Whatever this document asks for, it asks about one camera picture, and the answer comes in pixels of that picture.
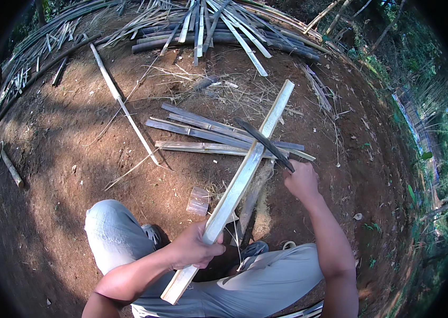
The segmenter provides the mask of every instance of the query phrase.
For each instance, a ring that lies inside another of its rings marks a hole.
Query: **right arm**
[[[326,281],[322,317],[356,317],[355,258],[348,238],[317,190],[317,174],[312,164],[290,161],[295,172],[284,172],[284,185],[308,211],[319,265]]]

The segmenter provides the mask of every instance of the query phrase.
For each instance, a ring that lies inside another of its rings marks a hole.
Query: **knife blade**
[[[235,123],[239,124],[240,127],[242,127],[245,131],[247,131],[249,134],[251,134],[252,137],[254,137],[261,144],[263,144],[263,146],[265,146],[266,149],[270,150],[270,152],[274,156],[276,156],[280,160],[280,162],[283,163],[283,165],[286,168],[288,168],[291,171],[291,173],[295,172],[295,169],[293,168],[293,165],[291,164],[291,162],[289,162],[289,160],[285,156],[282,155],[280,150],[272,143],[272,141],[270,139],[268,139],[262,133],[257,131],[253,127],[253,125],[247,123],[245,120],[238,118],[238,117],[235,117],[233,119],[234,119]]]

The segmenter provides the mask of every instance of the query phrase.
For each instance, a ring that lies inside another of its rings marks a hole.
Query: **grey pants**
[[[154,251],[138,221],[117,200],[100,201],[89,209],[85,231],[103,275]],[[266,317],[300,299],[322,279],[315,244],[247,258],[237,275],[191,283],[176,305],[160,298],[173,275],[165,274],[132,303],[136,318]]]

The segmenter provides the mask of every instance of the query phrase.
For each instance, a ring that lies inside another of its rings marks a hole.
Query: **person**
[[[160,298],[173,270],[193,264],[203,269],[226,250],[202,242],[205,222],[189,226],[172,243],[157,248],[158,233],[141,227],[116,200],[96,203],[87,211],[85,231],[95,262],[104,277],[88,298],[83,318],[119,317],[132,305],[135,317],[266,317],[308,293],[324,277],[322,317],[356,317],[355,258],[341,227],[317,189],[310,163],[291,160],[294,173],[284,184],[307,209],[316,244],[266,252],[254,242],[237,273],[215,281],[192,282],[176,305]]]

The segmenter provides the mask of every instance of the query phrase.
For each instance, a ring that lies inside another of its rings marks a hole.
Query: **left arm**
[[[203,243],[205,225],[206,221],[194,223],[166,247],[109,271],[88,298],[82,317],[118,318],[119,309],[138,299],[165,273],[189,264],[206,268],[226,248],[221,244],[222,235],[217,244]]]

